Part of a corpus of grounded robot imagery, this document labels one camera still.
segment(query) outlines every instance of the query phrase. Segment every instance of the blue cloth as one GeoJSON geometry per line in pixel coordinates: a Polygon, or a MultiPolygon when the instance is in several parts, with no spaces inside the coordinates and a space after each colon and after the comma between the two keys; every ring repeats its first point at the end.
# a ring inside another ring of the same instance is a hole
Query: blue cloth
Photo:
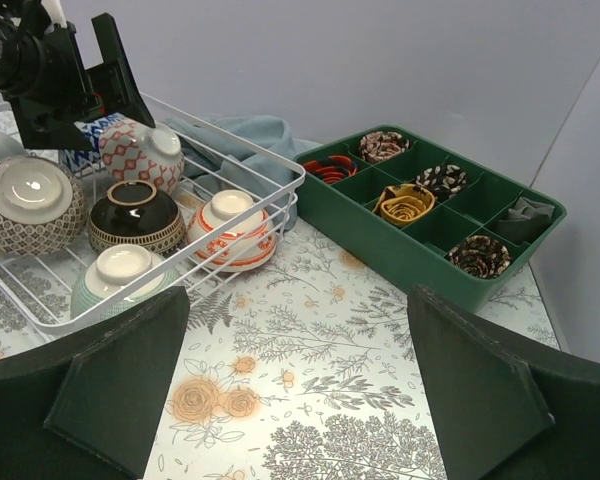
{"type": "MultiPolygon", "coordinates": [[[[293,138],[289,124],[280,118],[270,115],[223,117],[205,119],[205,121],[290,160],[293,160],[296,155],[302,152],[319,146],[319,144],[314,142],[293,138]]],[[[256,154],[248,148],[237,145],[231,139],[226,139],[214,132],[191,125],[179,118],[170,118],[164,123],[171,127],[176,133],[191,137],[220,153],[231,156],[252,170],[270,178],[280,185],[286,185],[293,180],[294,173],[288,168],[285,168],[260,154],[256,154]]],[[[236,185],[240,185],[262,198],[270,195],[279,188],[275,185],[271,185],[266,180],[257,178],[247,170],[240,168],[231,162],[224,161],[222,157],[219,157],[198,145],[191,144],[182,137],[180,140],[182,142],[182,150],[188,159],[198,165],[205,166],[211,171],[218,172],[223,178],[236,185]]],[[[190,163],[187,164],[184,174],[190,178],[195,178],[196,183],[210,191],[212,194],[225,188],[232,188],[229,185],[222,185],[213,175],[206,174],[203,170],[190,163]]],[[[209,200],[209,195],[205,192],[198,190],[196,193],[203,199],[209,200]]],[[[280,207],[284,207],[287,204],[287,201],[288,199],[285,195],[278,200],[276,204],[280,207]]],[[[268,210],[269,214],[275,212],[275,209],[270,208],[268,210]]],[[[295,205],[293,205],[289,215],[289,220],[285,225],[287,230],[292,228],[296,222],[297,211],[295,205]]],[[[277,224],[281,220],[282,214],[279,214],[274,219],[274,223],[277,224]]]]}

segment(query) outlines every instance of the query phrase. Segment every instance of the floral tablecloth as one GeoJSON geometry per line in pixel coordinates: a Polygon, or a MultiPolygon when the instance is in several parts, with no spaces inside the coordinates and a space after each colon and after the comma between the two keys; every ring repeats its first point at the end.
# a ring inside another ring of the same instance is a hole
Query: floral tablecloth
{"type": "MultiPolygon", "coordinates": [[[[406,304],[299,221],[192,311],[145,479],[444,479],[406,304]]],[[[480,314],[558,347],[526,266],[480,314]]],[[[43,343],[0,293],[0,359],[43,343]]]]}

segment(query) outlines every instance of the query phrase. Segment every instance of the gray wall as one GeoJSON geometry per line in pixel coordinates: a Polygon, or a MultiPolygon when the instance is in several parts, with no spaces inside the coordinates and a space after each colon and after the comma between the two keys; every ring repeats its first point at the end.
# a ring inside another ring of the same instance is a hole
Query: gray wall
{"type": "Polygon", "coordinates": [[[600,362],[600,64],[534,187],[568,210],[532,266],[561,344],[600,362]]]}
{"type": "Polygon", "coordinates": [[[530,183],[600,56],[600,0],[64,0],[112,13],[140,87],[326,140],[396,123],[530,183]]]}

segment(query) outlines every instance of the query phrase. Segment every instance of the patterned bowl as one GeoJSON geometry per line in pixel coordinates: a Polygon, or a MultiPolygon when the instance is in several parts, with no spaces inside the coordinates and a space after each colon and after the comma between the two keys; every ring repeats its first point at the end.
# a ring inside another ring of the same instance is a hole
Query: patterned bowl
{"type": "Polygon", "coordinates": [[[74,173],[81,172],[87,167],[100,163],[100,147],[98,142],[104,132],[111,125],[123,120],[120,113],[113,113],[91,123],[79,123],[78,128],[91,143],[91,150],[58,150],[58,162],[74,173]]]}
{"type": "Polygon", "coordinates": [[[134,244],[169,254],[184,235],[178,204],[152,183],[141,180],[113,185],[96,202],[89,217],[89,243],[98,253],[114,245],[134,244]]]}
{"type": "Polygon", "coordinates": [[[0,250],[56,252],[75,240],[86,221],[82,186],[66,168],[33,156],[0,161],[0,250]]]}
{"type": "MultiPolygon", "coordinates": [[[[191,217],[187,227],[187,243],[191,244],[222,227],[222,224],[252,206],[251,196],[240,190],[223,190],[216,193],[209,203],[199,208],[191,217]]],[[[225,231],[218,238],[211,240],[203,249],[197,250],[192,259],[200,263],[229,246],[206,266],[212,269],[222,266],[225,272],[242,272],[257,268],[269,260],[276,251],[276,244],[277,236],[273,231],[273,222],[269,220],[269,214],[261,210],[238,223],[230,231],[225,231]]]]}
{"type": "Polygon", "coordinates": [[[184,171],[180,138],[162,123],[149,128],[124,118],[102,132],[99,146],[102,163],[117,181],[144,180],[172,193],[184,171]]]}
{"type": "MultiPolygon", "coordinates": [[[[102,300],[120,291],[163,259],[139,245],[116,245],[102,252],[95,262],[78,277],[71,291],[71,318],[97,305],[102,300]]],[[[114,317],[140,302],[156,295],[174,283],[180,274],[175,269],[167,270],[145,285],[130,293],[128,297],[107,309],[100,320],[114,317]]]]}

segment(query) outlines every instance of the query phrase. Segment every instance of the rolled necktie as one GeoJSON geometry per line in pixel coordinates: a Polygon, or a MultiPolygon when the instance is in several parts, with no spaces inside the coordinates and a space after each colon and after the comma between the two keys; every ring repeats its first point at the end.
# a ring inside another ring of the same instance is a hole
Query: rolled necktie
{"type": "Polygon", "coordinates": [[[498,220],[493,231],[511,243],[533,242],[549,228],[555,207],[520,197],[505,218],[498,220]]]}
{"type": "Polygon", "coordinates": [[[447,256],[461,270],[483,279],[499,277],[511,265],[507,247],[486,235],[474,235],[465,239],[447,256]]]}
{"type": "Polygon", "coordinates": [[[386,187],[376,202],[373,213],[396,227],[406,227],[429,213],[435,197],[426,188],[404,184],[386,187]]]}
{"type": "Polygon", "coordinates": [[[351,177],[358,172],[356,163],[344,155],[331,155],[325,159],[311,160],[303,166],[307,172],[329,185],[351,177]]]}
{"type": "Polygon", "coordinates": [[[360,156],[377,164],[400,155],[409,148],[409,140],[397,132],[372,132],[360,140],[360,156]]]}
{"type": "Polygon", "coordinates": [[[439,202],[444,202],[460,193],[469,183],[467,172],[453,164],[427,168],[416,177],[416,185],[428,189],[439,202]]]}

